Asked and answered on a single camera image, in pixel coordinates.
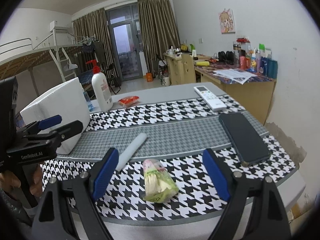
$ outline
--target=vegetable in plastic bag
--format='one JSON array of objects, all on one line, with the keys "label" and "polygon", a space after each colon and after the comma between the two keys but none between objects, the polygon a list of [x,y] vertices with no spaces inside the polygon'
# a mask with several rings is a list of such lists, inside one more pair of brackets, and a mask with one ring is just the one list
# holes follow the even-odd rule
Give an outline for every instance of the vegetable in plastic bag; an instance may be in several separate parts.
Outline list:
[{"label": "vegetable in plastic bag", "polygon": [[143,199],[146,201],[167,202],[179,191],[170,174],[158,160],[145,160],[143,162],[143,175],[146,190],[146,196]]}]

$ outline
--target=bunk bed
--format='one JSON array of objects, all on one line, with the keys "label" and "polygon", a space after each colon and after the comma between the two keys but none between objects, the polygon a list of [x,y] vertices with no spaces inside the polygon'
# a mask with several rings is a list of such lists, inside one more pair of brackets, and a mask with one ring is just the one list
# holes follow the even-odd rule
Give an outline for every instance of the bunk bed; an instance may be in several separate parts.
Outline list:
[{"label": "bunk bed", "polygon": [[[57,44],[56,34],[61,32],[64,32],[67,35],[72,36],[72,44],[67,44],[67,45]],[[53,37],[53,43],[54,43],[53,46],[50,46],[50,42],[49,42],[49,38],[51,36]],[[1,52],[0,55],[18,48],[28,47],[28,46],[31,47],[31,50],[17,54],[15,56],[9,57],[1,61],[0,62],[0,80],[15,76],[25,70],[29,70],[31,74],[33,86],[35,88],[37,95],[39,96],[39,92],[33,77],[33,70],[32,70],[33,67],[50,62],[50,61],[54,61],[59,70],[62,82],[65,82],[66,78],[68,77],[72,77],[72,76],[77,77],[74,69],[69,70],[68,72],[71,72],[71,73],[65,75],[61,63],[66,61],[68,64],[71,65],[72,63],[69,55],[74,55],[81,52],[83,44],[87,44],[95,40],[96,40],[95,35],[92,37],[74,36],[68,33],[68,28],[54,27],[54,29],[52,30],[52,33],[35,47],[33,47],[32,40],[30,38],[15,40],[15,41],[11,41],[6,44],[3,44],[0,47],[6,46],[9,44],[15,44],[19,41],[30,42],[28,44],[17,46],[12,49]],[[87,90],[90,87],[90,84],[89,85],[84,84],[84,86],[85,86],[85,89]]]}]

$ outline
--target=human hand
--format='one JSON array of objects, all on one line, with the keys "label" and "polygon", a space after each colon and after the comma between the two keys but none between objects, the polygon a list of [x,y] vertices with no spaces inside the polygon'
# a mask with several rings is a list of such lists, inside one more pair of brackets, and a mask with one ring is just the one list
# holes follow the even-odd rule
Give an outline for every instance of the human hand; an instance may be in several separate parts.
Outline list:
[{"label": "human hand", "polygon": [[[34,184],[30,186],[31,194],[36,197],[40,197],[42,195],[42,175],[43,173],[41,167],[38,164],[36,171],[32,176]],[[2,188],[6,193],[15,199],[17,199],[17,197],[13,193],[13,187],[20,186],[20,180],[11,171],[4,171],[0,173],[0,188]]]}]

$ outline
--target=balcony door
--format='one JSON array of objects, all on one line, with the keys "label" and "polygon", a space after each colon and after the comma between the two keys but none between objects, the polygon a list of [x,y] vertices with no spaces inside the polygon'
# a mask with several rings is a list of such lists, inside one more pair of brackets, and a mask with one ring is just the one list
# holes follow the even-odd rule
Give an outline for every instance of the balcony door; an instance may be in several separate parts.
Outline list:
[{"label": "balcony door", "polygon": [[116,67],[123,81],[141,78],[143,51],[137,4],[106,11]]}]

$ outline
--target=air conditioner remote control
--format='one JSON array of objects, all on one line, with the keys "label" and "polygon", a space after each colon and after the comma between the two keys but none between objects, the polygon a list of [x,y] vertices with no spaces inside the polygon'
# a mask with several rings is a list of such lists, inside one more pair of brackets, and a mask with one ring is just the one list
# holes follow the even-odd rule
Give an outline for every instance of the air conditioner remote control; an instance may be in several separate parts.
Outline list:
[{"label": "air conditioner remote control", "polygon": [[227,108],[227,106],[209,89],[205,86],[194,87],[196,93],[210,106],[213,111],[220,111]]}]

